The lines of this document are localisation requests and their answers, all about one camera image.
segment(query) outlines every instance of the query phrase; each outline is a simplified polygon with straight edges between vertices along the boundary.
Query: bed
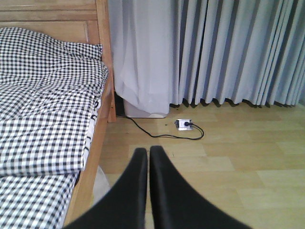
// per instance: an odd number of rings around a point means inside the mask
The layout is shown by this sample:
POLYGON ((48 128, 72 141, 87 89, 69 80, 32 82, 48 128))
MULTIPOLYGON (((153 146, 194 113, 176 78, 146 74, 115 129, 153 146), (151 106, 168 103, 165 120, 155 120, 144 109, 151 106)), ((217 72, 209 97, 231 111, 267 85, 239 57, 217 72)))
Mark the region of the bed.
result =
MULTIPOLYGON (((18 27, 41 32, 63 42, 102 44, 102 61, 108 68, 108 77, 103 86, 99 103, 100 108, 96 110, 97 118, 85 170, 80 173, 73 170, 72 172, 60 174, 59 177, 52 173, 43 174, 45 175, 43 181, 35 181, 35 176, 26 173, 20 176, 10 176, 9 173, 0 175, 0 182, 7 187, 0 194, 8 196, 12 195, 12 191, 16 190, 14 189, 15 187, 11 189, 10 186, 16 184, 17 180, 23 183, 22 187, 26 187, 27 182, 29 182, 30 188, 35 185, 40 187, 41 182, 50 186, 48 185, 49 182, 54 182, 54 180, 58 184, 57 181, 61 180, 61 184, 54 185, 54 192, 72 187, 71 193, 65 194, 71 195, 69 208, 65 212, 64 224, 67 225, 91 207, 92 189, 102 152, 107 122, 115 122, 108 3, 107 0, 2 0, 0 1, 0 28, 5 27, 18 27)), ((5 204, 8 207, 12 206, 10 201, 5 204)))

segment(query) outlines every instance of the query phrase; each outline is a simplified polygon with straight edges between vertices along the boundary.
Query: mattress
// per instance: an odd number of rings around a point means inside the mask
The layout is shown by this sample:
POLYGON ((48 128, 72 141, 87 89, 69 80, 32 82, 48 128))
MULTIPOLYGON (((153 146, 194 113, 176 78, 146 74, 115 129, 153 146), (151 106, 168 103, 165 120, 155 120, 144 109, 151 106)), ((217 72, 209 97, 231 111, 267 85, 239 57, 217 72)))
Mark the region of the mattress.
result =
POLYGON ((102 46, 0 29, 0 228, 61 228, 108 77, 102 46))
POLYGON ((0 228, 59 229, 77 173, 0 178, 0 228))

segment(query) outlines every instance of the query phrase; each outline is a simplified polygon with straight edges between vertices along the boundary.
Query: black and white checkered duvet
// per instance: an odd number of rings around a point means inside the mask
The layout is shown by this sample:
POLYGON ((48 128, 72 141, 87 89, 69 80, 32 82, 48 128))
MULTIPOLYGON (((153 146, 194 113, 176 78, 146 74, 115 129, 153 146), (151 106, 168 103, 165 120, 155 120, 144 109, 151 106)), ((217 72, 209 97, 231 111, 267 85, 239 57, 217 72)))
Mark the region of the black and white checkered duvet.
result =
POLYGON ((0 29, 0 176, 78 172, 108 70, 102 47, 0 29))
POLYGON ((1 229, 59 229, 77 174, 0 178, 1 229))

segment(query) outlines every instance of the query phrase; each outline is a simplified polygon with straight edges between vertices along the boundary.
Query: plug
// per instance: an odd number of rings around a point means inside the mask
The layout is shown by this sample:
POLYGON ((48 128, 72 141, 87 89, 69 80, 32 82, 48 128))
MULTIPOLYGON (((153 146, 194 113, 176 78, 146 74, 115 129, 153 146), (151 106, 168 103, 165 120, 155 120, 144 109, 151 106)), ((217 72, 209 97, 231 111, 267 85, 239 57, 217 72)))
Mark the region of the plug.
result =
POLYGON ((178 130, 192 130, 191 121, 191 119, 177 119, 175 124, 178 130))

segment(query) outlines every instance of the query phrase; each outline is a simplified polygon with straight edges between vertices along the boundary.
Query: power strip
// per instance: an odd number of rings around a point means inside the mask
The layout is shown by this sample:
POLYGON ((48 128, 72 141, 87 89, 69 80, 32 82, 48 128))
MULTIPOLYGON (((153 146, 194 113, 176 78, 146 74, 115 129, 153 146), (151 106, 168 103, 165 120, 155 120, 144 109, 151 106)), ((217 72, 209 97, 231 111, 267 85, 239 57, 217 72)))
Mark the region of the power strip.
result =
POLYGON ((191 125, 188 125, 188 126, 185 125, 186 122, 191 123, 192 120, 191 119, 177 119, 175 121, 175 125, 178 130, 192 130, 193 128, 191 125))

